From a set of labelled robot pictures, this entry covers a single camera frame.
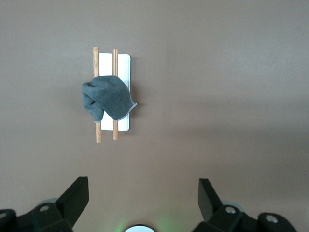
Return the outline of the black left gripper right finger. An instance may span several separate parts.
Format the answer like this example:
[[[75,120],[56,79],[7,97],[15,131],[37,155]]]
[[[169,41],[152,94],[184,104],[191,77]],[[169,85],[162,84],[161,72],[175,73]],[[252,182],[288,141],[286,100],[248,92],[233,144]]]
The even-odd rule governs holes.
[[[296,232],[281,215],[261,213],[254,219],[231,204],[223,204],[208,179],[199,179],[198,206],[203,221],[195,232]]]

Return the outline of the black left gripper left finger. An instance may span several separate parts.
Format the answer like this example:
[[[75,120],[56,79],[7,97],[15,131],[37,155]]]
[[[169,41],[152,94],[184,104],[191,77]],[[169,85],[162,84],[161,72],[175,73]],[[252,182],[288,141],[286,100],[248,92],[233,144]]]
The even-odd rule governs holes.
[[[2,232],[71,232],[89,202],[87,177],[78,177],[54,202],[41,203],[17,216],[13,209],[0,211]]]

